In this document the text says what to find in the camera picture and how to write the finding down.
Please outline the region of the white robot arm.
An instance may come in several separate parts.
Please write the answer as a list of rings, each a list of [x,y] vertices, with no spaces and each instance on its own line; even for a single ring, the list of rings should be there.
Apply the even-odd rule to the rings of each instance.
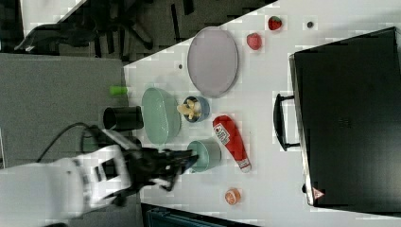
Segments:
[[[199,156],[144,148],[117,131],[99,132],[99,149],[52,163],[1,170],[1,227],[48,227],[108,207],[147,185],[169,192]]]

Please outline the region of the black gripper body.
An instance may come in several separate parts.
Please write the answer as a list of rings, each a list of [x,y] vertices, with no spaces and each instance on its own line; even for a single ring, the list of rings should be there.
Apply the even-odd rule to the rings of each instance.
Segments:
[[[155,185],[151,180],[162,175],[166,169],[177,167],[174,161],[166,156],[165,150],[160,151],[157,148],[125,150],[123,158],[131,184],[120,192],[122,201],[126,201],[127,197],[138,193],[145,186]]]

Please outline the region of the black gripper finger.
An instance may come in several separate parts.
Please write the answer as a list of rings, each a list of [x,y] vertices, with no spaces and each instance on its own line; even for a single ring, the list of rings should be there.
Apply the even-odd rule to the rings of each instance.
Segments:
[[[192,149],[189,150],[165,149],[165,154],[169,159],[172,159],[174,162],[179,163],[182,166],[192,166],[199,159],[199,156],[197,154],[194,154]]]
[[[151,182],[158,185],[161,189],[170,192],[173,190],[178,178],[184,173],[184,167],[171,167],[170,169],[166,169],[162,175],[152,179]]]

